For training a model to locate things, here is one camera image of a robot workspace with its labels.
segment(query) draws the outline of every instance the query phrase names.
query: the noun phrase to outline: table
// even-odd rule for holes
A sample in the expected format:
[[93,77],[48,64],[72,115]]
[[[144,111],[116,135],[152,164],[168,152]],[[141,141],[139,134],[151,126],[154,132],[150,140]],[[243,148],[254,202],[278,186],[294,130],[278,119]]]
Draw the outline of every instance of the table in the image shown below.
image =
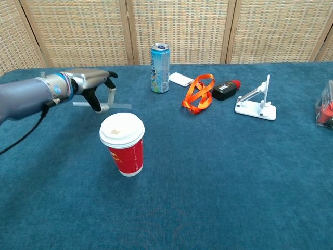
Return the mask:
[[[151,91],[149,65],[100,68],[119,75],[115,102],[132,104],[145,125],[142,172],[122,176],[98,135],[106,117],[128,110],[52,108],[0,156],[0,249],[333,248],[333,131],[314,115],[333,62],[171,65],[217,84],[242,81],[236,96],[197,115],[181,107],[188,88]],[[15,70],[0,83],[60,70]],[[267,74],[276,120],[235,113],[237,96]],[[106,88],[96,95],[106,100]],[[3,123],[1,149],[38,117]]]

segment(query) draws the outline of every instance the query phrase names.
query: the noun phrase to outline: orange lanyard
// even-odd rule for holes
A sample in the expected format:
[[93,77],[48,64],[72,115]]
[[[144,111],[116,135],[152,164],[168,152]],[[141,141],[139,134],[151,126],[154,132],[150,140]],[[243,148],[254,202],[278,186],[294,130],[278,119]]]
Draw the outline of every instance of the orange lanyard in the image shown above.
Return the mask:
[[[211,83],[208,86],[205,86],[200,80],[212,79]],[[202,110],[208,108],[208,106],[212,103],[213,97],[210,90],[214,87],[215,78],[212,74],[201,74],[195,78],[189,90],[187,91],[186,97],[182,102],[182,106],[188,108],[192,111],[192,113],[196,114],[201,112]],[[199,91],[192,95],[194,88],[197,88]],[[201,97],[201,100],[198,104],[198,107],[191,105],[196,99]]]

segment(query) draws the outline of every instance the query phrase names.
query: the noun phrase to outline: white cup lid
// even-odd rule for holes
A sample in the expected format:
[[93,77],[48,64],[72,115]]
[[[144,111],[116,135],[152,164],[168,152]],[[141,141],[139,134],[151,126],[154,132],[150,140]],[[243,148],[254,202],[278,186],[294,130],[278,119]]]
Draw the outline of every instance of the white cup lid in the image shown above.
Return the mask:
[[132,113],[116,113],[106,118],[99,129],[100,140],[112,148],[127,148],[135,145],[144,135],[145,126]]

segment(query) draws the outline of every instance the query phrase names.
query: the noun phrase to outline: black cable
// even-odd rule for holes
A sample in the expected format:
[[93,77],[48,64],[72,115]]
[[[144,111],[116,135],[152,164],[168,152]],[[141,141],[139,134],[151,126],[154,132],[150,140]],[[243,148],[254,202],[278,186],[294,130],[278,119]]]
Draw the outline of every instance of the black cable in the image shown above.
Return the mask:
[[19,144],[20,142],[22,142],[25,138],[27,138],[37,127],[39,124],[41,124],[42,120],[45,118],[46,114],[48,113],[49,109],[55,105],[57,105],[58,103],[55,101],[50,101],[48,103],[46,103],[43,106],[43,110],[41,113],[41,117],[39,118],[38,122],[36,123],[36,125],[25,135],[23,136],[21,139],[19,139],[17,142],[13,143],[11,146],[5,148],[4,150],[0,151],[0,155],[2,155],[3,153],[7,152],[8,150],[12,149],[13,147],[15,147],[17,144]]

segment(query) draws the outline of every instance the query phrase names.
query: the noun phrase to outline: white card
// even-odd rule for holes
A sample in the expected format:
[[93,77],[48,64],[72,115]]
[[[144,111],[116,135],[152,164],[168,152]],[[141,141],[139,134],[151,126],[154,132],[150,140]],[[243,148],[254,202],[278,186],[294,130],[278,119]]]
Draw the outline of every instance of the white card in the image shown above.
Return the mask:
[[179,73],[169,75],[169,81],[179,84],[180,86],[189,86],[194,80]]

